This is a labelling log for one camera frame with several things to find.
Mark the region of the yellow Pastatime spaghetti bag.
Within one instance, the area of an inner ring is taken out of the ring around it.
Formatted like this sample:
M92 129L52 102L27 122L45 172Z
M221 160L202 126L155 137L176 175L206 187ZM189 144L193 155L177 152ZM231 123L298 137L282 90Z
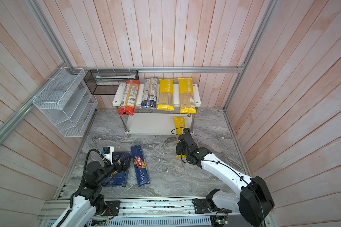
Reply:
M172 130L172 132L176 133L176 139L177 139L177 143L179 142L178 137L180 135L182 135L182 131L183 128L185 128L185 117L173 117L173 121L175 123L175 130ZM181 155L181 156L176 156L177 159L181 159L181 158L185 158L185 155Z
M192 78L178 78L180 113L196 114Z
M173 79L160 79L158 110L173 111Z

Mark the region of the red-end spaghetti bag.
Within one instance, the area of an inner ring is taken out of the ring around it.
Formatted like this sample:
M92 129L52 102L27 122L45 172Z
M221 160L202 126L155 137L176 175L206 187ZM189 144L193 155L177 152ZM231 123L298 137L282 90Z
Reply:
M134 115L139 85L139 80L128 80L126 82L118 110L119 115Z

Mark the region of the blue-end spaghetti bag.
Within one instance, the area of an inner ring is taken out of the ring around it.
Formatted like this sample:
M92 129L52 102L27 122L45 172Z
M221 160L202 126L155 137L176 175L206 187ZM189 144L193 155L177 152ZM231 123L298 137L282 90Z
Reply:
M157 107L158 78L145 80L140 108L156 109Z

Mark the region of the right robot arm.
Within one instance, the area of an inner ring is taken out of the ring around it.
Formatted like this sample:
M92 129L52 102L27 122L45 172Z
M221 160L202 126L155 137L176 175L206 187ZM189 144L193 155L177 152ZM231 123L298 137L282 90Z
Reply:
M265 218L273 210L275 203L266 182L259 176L250 177L236 171L221 161L206 147L199 147L193 140L189 128L178 136L176 153L186 164L196 165L213 174L229 186L232 193L215 188L203 199L193 199L195 212L214 213L213 225L223 222L217 217L222 211L232 211L254 227L266 225Z

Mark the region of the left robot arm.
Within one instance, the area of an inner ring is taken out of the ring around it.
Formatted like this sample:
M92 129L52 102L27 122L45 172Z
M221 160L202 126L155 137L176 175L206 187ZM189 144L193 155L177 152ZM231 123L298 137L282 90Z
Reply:
M103 151L90 149L87 152L80 186L71 196L69 206L52 225L53 227L84 227L93 216L108 212L102 183L114 173L126 172L132 155L113 155L113 147Z

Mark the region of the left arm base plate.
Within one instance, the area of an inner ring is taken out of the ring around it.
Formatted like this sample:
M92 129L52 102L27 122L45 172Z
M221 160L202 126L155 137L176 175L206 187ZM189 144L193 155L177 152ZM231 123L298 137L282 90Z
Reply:
M96 206L96 216L111 216L115 217L119 214L121 201L101 201Z

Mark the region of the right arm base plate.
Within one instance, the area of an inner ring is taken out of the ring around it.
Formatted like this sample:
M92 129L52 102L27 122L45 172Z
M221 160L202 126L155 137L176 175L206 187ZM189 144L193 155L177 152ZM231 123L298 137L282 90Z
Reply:
M235 210L235 203L232 198L225 198L216 196L213 198L192 199L194 210L196 214L206 213L233 213Z

